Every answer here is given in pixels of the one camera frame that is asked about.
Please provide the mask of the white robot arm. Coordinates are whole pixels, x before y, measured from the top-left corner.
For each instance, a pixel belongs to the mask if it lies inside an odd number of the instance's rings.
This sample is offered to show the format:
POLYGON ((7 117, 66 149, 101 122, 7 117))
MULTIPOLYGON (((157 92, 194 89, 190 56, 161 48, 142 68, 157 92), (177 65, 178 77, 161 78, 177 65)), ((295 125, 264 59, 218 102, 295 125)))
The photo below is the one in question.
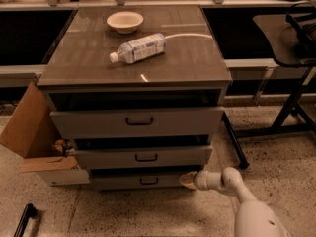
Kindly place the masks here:
POLYGON ((215 190, 226 196, 236 196, 240 206, 234 221, 235 237, 292 237, 275 212, 247 188, 235 168, 227 167, 221 173, 188 172, 179 182, 193 190, 215 190))

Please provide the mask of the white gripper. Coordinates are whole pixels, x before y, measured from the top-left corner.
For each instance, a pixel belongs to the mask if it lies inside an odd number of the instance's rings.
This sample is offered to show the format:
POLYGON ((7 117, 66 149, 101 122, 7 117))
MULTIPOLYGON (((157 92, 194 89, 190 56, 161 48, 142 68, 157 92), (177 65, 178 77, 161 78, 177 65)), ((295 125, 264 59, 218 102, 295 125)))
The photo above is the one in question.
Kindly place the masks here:
POLYGON ((192 190, 198 188, 202 191, 219 191, 222 188, 221 174, 218 172, 188 172, 179 177, 179 182, 182 186, 192 190))

